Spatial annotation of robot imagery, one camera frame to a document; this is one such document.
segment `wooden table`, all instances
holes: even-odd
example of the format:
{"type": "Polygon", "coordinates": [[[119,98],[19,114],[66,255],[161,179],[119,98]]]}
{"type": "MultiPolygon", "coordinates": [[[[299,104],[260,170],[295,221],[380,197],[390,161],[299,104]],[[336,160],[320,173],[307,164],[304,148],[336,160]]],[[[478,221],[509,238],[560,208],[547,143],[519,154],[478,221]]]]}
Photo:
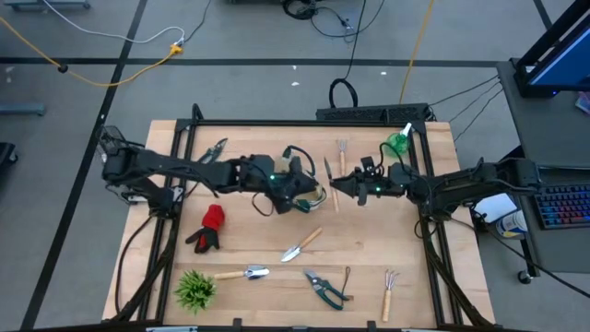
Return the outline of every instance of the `wooden table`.
{"type": "MultiPolygon", "coordinates": [[[[152,122],[147,148],[168,155],[174,125],[174,121],[152,122]]],[[[428,123],[427,129],[435,172],[442,174],[459,170],[449,125],[428,123]]],[[[229,142],[220,160],[252,153],[274,157],[280,155],[288,144],[293,144],[312,155],[318,181],[327,184],[323,158],[327,157],[333,172],[340,170],[338,139],[348,141],[346,157],[350,172],[355,166],[360,166],[361,157],[372,155],[378,162],[379,143],[395,130],[384,127],[199,126],[193,156],[197,159],[223,137],[228,137],[229,142]]],[[[421,163],[422,153],[418,143],[417,146],[421,163]]],[[[385,164],[393,162],[388,158],[385,164]]],[[[154,176],[153,179],[163,185],[163,177],[154,176]]],[[[204,186],[199,186],[184,203],[164,323],[230,326],[233,318],[239,317],[245,326],[361,327],[374,320],[377,326],[382,327],[436,327],[424,247],[413,232],[418,220],[416,206],[404,197],[377,199],[370,196],[365,207],[358,207],[355,199],[343,194],[338,197],[340,212],[337,214],[333,200],[328,197],[311,214],[293,210],[285,215],[275,214],[265,218],[252,207],[252,194],[221,195],[216,199],[204,186]],[[226,224],[219,233],[221,249],[196,255],[194,245],[185,244],[184,239],[200,227],[208,206],[214,203],[222,205],[226,212],[226,224]],[[287,248],[318,226],[322,226],[324,232],[315,241],[291,262],[280,263],[287,248]],[[218,294],[213,304],[197,316],[185,311],[176,302],[173,291],[184,271],[194,269],[213,275],[244,269],[249,264],[266,265],[271,272],[259,280],[218,281],[218,294]],[[312,268],[320,277],[340,288],[346,266],[351,267],[351,273],[345,293],[352,301],[346,302],[344,311],[339,312],[314,293],[302,270],[304,267],[312,268]],[[393,290],[390,320],[385,324],[381,322],[381,311],[387,268],[401,275],[393,290]]],[[[261,208],[270,209],[262,196],[258,198],[261,208]]],[[[130,207],[121,247],[147,214],[145,205],[130,207]]],[[[464,209],[457,210],[454,216],[470,220],[464,209]]],[[[145,276],[154,224],[152,222],[135,238],[125,257],[121,304],[129,299],[145,276]]],[[[493,321],[474,233],[454,223],[447,223],[446,230],[456,281],[482,315],[493,321]]],[[[115,314],[114,281],[115,274],[103,313],[105,318],[115,314]]],[[[448,292],[442,280],[439,281],[445,319],[451,322],[448,292]]],[[[158,280],[155,285],[148,318],[155,313],[158,280]]]]}

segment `computer monitor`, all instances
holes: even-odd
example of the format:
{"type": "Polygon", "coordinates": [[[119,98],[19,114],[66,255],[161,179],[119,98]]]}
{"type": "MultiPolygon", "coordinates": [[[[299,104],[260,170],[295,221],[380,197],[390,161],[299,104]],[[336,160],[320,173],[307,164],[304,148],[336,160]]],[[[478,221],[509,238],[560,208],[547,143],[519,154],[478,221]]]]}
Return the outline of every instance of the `computer monitor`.
{"type": "Polygon", "coordinates": [[[590,90],[590,0],[576,0],[521,59],[514,78],[524,98],[590,90]]]}

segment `gray floor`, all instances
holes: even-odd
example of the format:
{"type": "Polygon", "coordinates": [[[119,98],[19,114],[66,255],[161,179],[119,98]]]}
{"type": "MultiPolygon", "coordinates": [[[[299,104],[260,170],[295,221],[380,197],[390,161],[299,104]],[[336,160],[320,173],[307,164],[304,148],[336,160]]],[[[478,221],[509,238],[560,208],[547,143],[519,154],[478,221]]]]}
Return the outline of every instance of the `gray floor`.
{"type": "MultiPolygon", "coordinates": [[[[279,6],[265,1],[230,6],[214,0],[207,22],[186,45],[183,58],[347,58],[351,45],[318,35],[308,22],[287,18],[279,6]]],[[[556,19],[572,0],[543,0],[556,19]]],[[[92,1],[90,11],[66,10],[85,28],[126,34],[138,0],[92,1]]],[[[360,1],[329,1],[351,22],[360,1]]],[[[378,1],[369,0],[367,17],[378,1]]],[[[149,0],[137,36],[146,37],[169,25],[190,30],[205,1],[149,0]]],[[[357,57],[408,59],[418,35],[427,0],[386,0],[375,24],[360,36],[357,57]]],[[[46,53],[58,57],[118,57],[123,43],[77,32],[52,13],[14,13],[0,7],[0,16],[46,53]]],[[[337,25],[319,18],[327,30],[337,25]]],[[[521,55],[544,28],[533,0],[441,0],[419,52],[423,60],[506,60],[521,55]]],[[[168,52],[176,35],[134,45],[132,58],[156,58],[168,52]]],[[[6,30],[0,30],[0,57],[36,56],[6,30]]],[[[65,201],[77,174],[105,90],[59,75],[49,65],[0,65],[0,101],[38,101],[44,117],[3,116],[0,141],[18,145],[20,161],[0,191],[0,330],[18,329],[29,304],[65,201]]],[[[113,65],[71,65],[95,80],[108,81],[113,65]]],[[[141,66],[127,65],[123,77],[141,66]]],[[[117,89],[107,122],[131,139],[143,141],[153,119],[190,114],[198,102],[206,118],[313,119],[328,106],[327,92],[344,66],[166,65],[117,89]]],[[[401,66],[355,66],[349,80],[360,104],[396,103],[406,69],[401,66]]],[[[437,101],[495,75],[492,68],[416,67],[404,102],[437,101]]],[[[435,106],[447,121],[477,96],[457,97],[435,106]]],[[[482,98],[453,121],[455,134],[471,121],[482,98]]],[[[348,106],[343,90],[337,103],[348,106]]],[[[506,100],[501,94],[457,142],[463,167],[483,156],[497,160],[518,144],[506,100]]],[[[95,162],[53,275],[36,327],[100,321],[121,240],[126,207],[106,192],[95,162]]],[[[581,331],[590,326],[590,302],[547,277],[521,286],[515,273],[522,262],[492,239],[482,238],[481,256],[499,323],[541,331],[581,331]]],[[[590,276],[562,275],[590,290],[590,276]]]]}

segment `red glove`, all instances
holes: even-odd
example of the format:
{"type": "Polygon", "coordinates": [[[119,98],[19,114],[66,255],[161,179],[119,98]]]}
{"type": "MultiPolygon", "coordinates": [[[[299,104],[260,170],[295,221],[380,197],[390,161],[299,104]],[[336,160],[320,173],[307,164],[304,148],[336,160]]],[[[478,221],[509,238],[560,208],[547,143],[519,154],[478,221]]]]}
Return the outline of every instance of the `red glove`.
{"type": "Polygon", "coordinates": [[[218,230],[224,221],[225,214],[221,206],[212,204],[201,222],[203,227],[189,236],[185,242],[189,244],[196,241],[195,253],[197,254],[205,253],[211,246],[219,249],[218,230]]]}

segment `keyboard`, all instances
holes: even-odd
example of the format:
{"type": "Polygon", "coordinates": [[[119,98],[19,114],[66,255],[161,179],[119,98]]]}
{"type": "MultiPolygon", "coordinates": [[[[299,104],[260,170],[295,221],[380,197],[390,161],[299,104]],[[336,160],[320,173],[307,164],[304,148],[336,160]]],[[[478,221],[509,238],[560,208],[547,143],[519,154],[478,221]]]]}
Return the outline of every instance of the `keyboard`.
{"type": "Polygon", "coordinates": [[[389,124],[405,124],[410,121],[430,121],[433,113],[427,103],[347,107],[317,110],[317,120],[328,121],[378,121],[389,124]]]}
{"type": "Polygon", "coordinates": [[[535,201],[543,229],[590,227],[590,184],[546,186],[535,201]]]}

